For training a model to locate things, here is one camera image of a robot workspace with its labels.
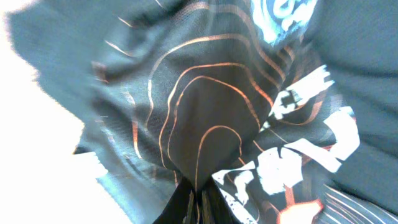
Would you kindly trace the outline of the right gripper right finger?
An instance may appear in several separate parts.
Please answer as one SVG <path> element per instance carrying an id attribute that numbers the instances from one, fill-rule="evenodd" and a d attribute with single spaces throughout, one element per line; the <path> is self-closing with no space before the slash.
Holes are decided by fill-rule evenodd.
<path id="1" fill-rule="evenodd" d="M 213 179 L 209 179 L 199 191 L 200 223 L 240 224 L 228 207 L 226 199 Z"/>

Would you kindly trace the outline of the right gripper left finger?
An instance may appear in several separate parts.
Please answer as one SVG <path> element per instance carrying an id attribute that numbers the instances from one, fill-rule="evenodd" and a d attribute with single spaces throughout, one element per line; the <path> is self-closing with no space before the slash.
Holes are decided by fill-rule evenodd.
<path id="1" fill-rule="evenodd" d="M 192 184 L 183 177 L 154 224 L 194 224 L 197 220 L 195 202 Z"/>

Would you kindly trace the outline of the black orange-patterned cycling jersey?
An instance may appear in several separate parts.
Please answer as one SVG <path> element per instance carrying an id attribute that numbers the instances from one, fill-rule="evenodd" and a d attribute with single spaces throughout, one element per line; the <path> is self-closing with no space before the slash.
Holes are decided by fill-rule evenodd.
<path id="1" fill-rule="evenodd" d="M 396 1 L 39 1 L 16 52 L 134 223 L 185 177 L 240 223 L 397 222 Z"/>

